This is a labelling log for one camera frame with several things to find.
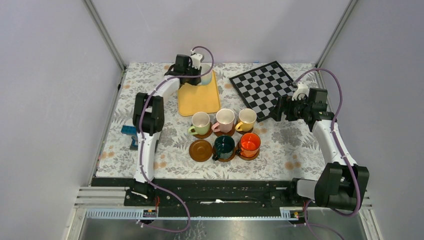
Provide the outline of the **white mug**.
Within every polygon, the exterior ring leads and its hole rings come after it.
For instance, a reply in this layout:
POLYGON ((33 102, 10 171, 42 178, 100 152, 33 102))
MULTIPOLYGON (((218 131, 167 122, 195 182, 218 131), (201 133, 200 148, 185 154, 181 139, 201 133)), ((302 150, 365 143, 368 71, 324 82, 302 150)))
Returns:
POLYGON ((211 70, 211 65, 207 63, 202 63, 201 67, 201 77, 200 77, 200 86, 206 86, 212 81, 213 71, 211 70))

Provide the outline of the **yellow plastic tray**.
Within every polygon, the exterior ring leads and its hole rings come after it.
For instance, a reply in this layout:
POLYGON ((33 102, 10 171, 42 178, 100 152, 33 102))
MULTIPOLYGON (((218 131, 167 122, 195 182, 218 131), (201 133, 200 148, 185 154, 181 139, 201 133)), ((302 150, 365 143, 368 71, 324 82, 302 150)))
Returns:
POLYGON ((216 113, 221 109, 220 94, 215 71, 211 72, 211 82, 208 85, 183 85, 177 91, 178 112, 183 117, 189 117, 197 112, 216 113))

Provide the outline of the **pink mug back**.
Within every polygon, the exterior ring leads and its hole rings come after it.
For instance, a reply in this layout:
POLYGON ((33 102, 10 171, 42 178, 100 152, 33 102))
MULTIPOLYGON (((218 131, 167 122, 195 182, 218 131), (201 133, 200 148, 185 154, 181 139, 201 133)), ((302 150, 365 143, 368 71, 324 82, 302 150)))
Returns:
POLYGON ((205 135, 210 130, 210 116, 206 112, 197 112, 191 118, 191 127, 187 130, 190 135, 205 135))

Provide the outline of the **pink mug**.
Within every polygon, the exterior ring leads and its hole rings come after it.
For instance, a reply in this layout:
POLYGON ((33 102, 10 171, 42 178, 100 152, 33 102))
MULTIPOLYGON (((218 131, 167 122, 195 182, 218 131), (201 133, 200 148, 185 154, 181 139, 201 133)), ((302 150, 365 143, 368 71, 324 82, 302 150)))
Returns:
POLYGON ((191 127, 187 130, 190 135, 205 135, 210 130, 210 116, 206 112, 197 112, 191 118, 191 127))
POLYGON ((211 127, 211 130, 216 132, 228 133, 233 129, 235 113, 228 108, 220 109, 215 115, 216 123, 211 127))

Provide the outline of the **black and white chessboard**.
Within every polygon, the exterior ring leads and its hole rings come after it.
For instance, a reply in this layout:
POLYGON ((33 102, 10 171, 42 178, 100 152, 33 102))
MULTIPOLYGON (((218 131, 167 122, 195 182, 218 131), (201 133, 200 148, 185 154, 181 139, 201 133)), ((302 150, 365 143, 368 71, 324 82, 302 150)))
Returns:
POLYGON ((272 116, 279 97, 295 92, 294 80, 277 61, 232 76, 229 81, 246 107, 255 111, 257 122, 272 116))

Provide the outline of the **pink mug front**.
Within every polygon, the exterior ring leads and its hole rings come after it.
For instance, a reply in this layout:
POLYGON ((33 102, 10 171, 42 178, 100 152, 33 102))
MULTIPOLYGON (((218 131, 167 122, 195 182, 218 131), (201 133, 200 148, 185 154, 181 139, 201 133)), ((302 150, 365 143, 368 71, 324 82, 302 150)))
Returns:
POLYGON ((215 115, 216 123, 211 127, 211 130, 216 132, 228 133, 233 129, 235 113, 228 108, 220 109, 215 115))

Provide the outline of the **cream yellow mug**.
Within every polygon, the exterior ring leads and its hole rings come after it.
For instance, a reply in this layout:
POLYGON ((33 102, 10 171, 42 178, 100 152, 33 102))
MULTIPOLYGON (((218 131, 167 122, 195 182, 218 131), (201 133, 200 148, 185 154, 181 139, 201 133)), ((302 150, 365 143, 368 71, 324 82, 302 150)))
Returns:
POLYGON ((253 109, 244 108, 238 114, 238 122, 235 126, 237 132, 249 132, 254 128, 257 114, 253 109))

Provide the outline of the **orange cup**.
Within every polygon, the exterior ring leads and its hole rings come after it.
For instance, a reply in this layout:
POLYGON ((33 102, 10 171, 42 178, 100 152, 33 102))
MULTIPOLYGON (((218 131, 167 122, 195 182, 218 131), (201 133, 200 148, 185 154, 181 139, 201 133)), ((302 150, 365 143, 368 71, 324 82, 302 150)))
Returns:
POLYGON ((257 134, 246 133, 241 137, 236 147, 236 154, 241 153, 245 157, 251 157, 260 151, 260 146, 261 139, 257 134))

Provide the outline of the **brown coaster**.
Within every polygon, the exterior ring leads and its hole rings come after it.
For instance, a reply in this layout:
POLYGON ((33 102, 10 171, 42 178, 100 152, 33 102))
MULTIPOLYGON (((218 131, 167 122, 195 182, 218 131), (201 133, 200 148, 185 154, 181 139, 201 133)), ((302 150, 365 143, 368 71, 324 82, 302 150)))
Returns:
POLYGON ((193 136, 194 136, 194 137, 196 137, 196 138, 198 138, 198 139, 206 139, 206 138, 208 138, 208 137, 209 137, 212 133, 213 133, 213 130, 210 128, 206 134, 203 134, 203 135, 201 135, 201 134, 193 134, 193 136))
POLYGON ((236 150, 233 149, 232 154, 228 158, 218 158, 217 150, 215 147, 212 148, 212 159, 218 162, 230 162, 236 156, 236 150))
POLYGON ((188 152, 195 162, 205 162, 212 157, 213 148, 208 141, 198 139, 189 146, 188 152))
POLYGON ((255 160, 255 159, 259 156, 259 154, 260 154, 260 151, 258 151, 255 155, 253 155, 253 156, 251 156, 251 157, 246 157, 246 156, 242 155, 240 152, 238 152, 236 155, 237 155, 239 158, 241 158, 242 160, 245 160, 245 161, 252 161, 252 160, 255 160))
POLYGON ((214 132, 215 136, 220 137, 220 136, 229 136, 232 137, 234 135, 234 133, 236 132, 236 129, 233 127, 230 131, 228 132, 223 132, 223 131, 216 131, 214 132))

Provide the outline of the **dark walnut wooden coaster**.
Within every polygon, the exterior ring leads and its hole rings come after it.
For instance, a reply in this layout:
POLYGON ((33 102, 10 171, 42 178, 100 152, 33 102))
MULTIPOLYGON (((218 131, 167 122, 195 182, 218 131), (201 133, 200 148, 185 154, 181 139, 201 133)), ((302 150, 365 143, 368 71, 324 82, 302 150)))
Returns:
POLYGON ((254 128, 251 128, 248 131, 242 131, 242 130, 238 131, 237 130, 236 132, 239 133, 239 134, 241 134, 241 135, 244 135, 244 134, 247 134, 247 133, 252 133, 253 130, 254 130, 254 128))

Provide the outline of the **dark green mug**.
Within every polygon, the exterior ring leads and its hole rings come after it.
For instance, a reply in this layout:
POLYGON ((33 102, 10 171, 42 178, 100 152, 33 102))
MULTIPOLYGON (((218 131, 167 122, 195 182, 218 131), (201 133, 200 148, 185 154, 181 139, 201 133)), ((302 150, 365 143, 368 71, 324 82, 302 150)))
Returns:
POLYGON ((219 159, 227 159, 235 149, 235 141, 231 136, 222 135, 215 139, 214 145, 219 159))

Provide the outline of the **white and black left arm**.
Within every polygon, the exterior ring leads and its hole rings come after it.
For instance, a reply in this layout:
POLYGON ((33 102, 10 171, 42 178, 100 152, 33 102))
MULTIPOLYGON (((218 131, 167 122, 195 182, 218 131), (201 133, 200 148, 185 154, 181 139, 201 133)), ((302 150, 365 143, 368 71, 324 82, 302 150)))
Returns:
POLYGON ((205 86, 210 81, 202 77, 212 71, 209 66, 203 71, 204 56, 195 53, 178 54, 175 63, 164 74, 164 79, 145 93, 135 96, 132 122, 136 129, 138 160, 134 179, 139 183, 149 183, 154 179, 154 160, 157 144, 165 123, 165 103, 173 93, 184 85, 205 86))

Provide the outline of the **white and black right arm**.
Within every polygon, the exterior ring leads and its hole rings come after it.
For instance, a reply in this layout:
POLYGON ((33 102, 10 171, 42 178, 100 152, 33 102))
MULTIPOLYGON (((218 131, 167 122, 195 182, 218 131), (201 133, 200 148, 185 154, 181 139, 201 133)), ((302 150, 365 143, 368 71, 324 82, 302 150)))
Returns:
POLYGON ((293 206, 306 199, 322 208, 351 216, 362 205, 370 173, 350 156, 341 138, 336 115, 327 110, 328 92, 322 88, 296 90, 292 96, 280 96, 271 116, 278 121, 303 120, 316 138, 325 168, 318 180, 294 178, 287 191, 293 206))

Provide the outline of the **blue building block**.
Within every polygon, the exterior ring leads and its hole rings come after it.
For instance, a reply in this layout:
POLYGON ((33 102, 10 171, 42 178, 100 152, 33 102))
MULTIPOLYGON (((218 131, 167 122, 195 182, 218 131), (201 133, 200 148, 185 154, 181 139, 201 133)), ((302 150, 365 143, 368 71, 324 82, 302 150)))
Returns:
POLYGON ((136 127, 130 126, 130 125, 123 125, 120 132, 123 135, 128 135, 128 136, 136 136, 137 135, 136 127))

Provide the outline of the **floral patterned tablecloth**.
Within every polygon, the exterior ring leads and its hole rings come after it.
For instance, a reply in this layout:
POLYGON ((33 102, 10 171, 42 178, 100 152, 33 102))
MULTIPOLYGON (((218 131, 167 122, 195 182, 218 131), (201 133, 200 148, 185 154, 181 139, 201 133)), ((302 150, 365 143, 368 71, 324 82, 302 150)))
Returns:
MULTIPOLYGON (((96 170, 98 178, 132 178, 138 153, 131 150, 132 138, 121 133, 132 125, 135 96, 152 90, 163 80, 168 63, 131 63, 128 66, 111 125, 96 170)), ((156 178, 231 180, 316 180, 325 167, 319 144, 303 121, 267 119, 256 123, 253 132, 261 139, 260 153, 251 161, 235 157, 229 162, 196 162, 189 155, 195 137, 188 134, 191 118, 179 114, 177 95, 165 104, 165 124, 153 163, 156 178)))

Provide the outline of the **grey building block baseplate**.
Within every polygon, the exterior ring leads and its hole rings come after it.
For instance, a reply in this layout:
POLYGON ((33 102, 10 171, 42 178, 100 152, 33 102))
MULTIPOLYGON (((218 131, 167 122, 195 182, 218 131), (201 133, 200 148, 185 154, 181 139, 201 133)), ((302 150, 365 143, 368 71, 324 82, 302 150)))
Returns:
POLYGON ((130 149, 131 151, 137 151, 137 150, 138 150, 138 138, 137 138, 137 136, 136 136, 136 135, 133 135, 133 136, 131 137, 131 144, 130 144, 129 149, 130 149))

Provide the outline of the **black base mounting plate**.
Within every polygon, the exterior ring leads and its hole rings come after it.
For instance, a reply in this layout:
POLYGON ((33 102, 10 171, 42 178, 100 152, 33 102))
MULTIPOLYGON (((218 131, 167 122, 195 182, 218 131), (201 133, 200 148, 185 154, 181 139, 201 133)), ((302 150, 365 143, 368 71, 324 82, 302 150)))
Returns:
POLYGON ((157 208, 159 217, 272 218, 281 210, 303 210, 305 197, 289 180, 164 179, 154 184, 131 178, 96 177, 93 187, 123 187, 124 205, 157 208))

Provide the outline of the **aluminium frame rail left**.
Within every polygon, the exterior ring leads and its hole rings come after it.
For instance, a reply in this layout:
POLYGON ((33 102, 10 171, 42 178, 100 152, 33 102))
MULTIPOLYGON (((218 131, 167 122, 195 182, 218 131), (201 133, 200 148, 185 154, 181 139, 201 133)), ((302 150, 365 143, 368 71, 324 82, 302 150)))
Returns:
POLYGON ((85 5, 88 14, 92 18, 97 30, 100 33, 100 36, 102 37, 106 47, 110 51, 114 61, 116 62, 117 66, 121 71, 125 71, 127 69, 127 65, 125 64, 121 54, 119 53, 111 35, 109 34, 109 31, 107 30, 106 25, 104 24, 94 2, 92 0, 82 0, 83 4, 85 5))

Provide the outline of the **aluminium frame rail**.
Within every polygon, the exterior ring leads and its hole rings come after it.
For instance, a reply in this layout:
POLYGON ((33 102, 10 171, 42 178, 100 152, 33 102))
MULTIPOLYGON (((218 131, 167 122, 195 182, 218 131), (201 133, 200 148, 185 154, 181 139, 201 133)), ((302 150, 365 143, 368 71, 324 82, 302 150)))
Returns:
POLYGON ((102 37, 106 47, 110 51, 114 61, 116 62, 117 66, 121 71, 125 71, 127 69, 127 65, 125 64, 121 54, 119 53, 111 35, 109 34, 109 31, 107 30, 106 25, 104 24, 94 2, 92 0, 82 0, 83 4, 85 5, 88 14, 92 18, 97 30, 100 33, 100 36, 102 37))
POLYGON ((350 15, 354 11, 358 2, 359 2, 358 0, 350 0, 348 2, 341 18, 339 19, 333 33, 331 34, 330 39, 328 40, 323 52, 321 53, 320 57, 318 58, 318 60, 315 64, 315 67, 320 68, 320 67, 323 66, 324 62, 326 61, 328 55, 330 54, 334 44, 336 43, 339 35, 341 34, 344 26, 346 25, 350 15))

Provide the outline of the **aluminium frame rail right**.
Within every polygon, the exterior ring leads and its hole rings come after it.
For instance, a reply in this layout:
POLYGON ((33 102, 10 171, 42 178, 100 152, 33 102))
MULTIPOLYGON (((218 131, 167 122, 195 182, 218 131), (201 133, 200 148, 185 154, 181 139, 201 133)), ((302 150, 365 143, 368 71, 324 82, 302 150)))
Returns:
POLYGON ((350 15, 354 11, 358 2, 359 2, 358 0, 350 0, 348 2, 341 18, 339 19, 333 33, 331 34, 330 39, 328 40, 323 52, 321 53, 320 57, 318 58, 318 60, 315 64, 315 67, 320 68, 320 67, 323 66, 324 62, 326 61, 328 55, 330 54, 334 44, 336 43, 339 35, 341 34, 344 26, 346 25, 350 15))

